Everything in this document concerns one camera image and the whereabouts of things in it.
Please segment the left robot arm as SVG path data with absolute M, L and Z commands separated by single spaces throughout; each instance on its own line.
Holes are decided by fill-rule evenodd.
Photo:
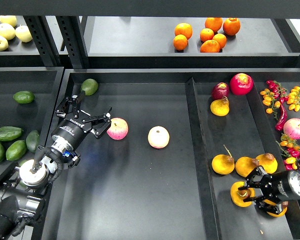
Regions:
M 63 169 L 79 164 L 76 149 L 89 133 L 99 139 L 110 128 L 112 109 L 101 115 L 81 110 L 85 95 L 66 96 L 57 106 L 61 120 L 51 133 L 51 145 L 38 146 L 33 159 L 12 163 L 0 175 L 0 240 L 44 224 L 53 182 Z

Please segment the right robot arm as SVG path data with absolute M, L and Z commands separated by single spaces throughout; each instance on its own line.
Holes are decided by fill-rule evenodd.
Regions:
M 284 203 L 300 200 L 300 158 L 296 160 L 297 169 L 277 173 L 266 173 L 262 166 L 255 167 L 245 179 L 238 192 L 260 190 L 260 195 L 248 196 L 244 203 L 255 203 L 258 209 L 275 216 L 286 211 Z

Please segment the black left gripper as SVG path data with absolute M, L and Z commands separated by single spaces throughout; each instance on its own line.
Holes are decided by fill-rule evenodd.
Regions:
M 51 147 L 61 155 L 66 151 L 75 151 L 89 133 L 100 139 L 111 127 L 111 106 L 101 115 L 91 116 L 80 112 L 81 101 L 85 96 L 84 91 L 78 95 L 65 96 L 55 109 L 56 115 L 63 120 L 51 134 Z

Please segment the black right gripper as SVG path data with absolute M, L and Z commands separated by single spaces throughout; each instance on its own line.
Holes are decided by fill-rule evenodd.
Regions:
M 244 202 L 253 202 L 259 210 L 269 215 L 284 215 L 287 207 L 286 201 L 300 200 L 300 173 L 298 171 L 283 171 L 268 174 L 262 165 L 255 167 L 245 178 L 239 191 L 249 188 L 260 189 L 264 196 L 254 196 L 244 199 Z

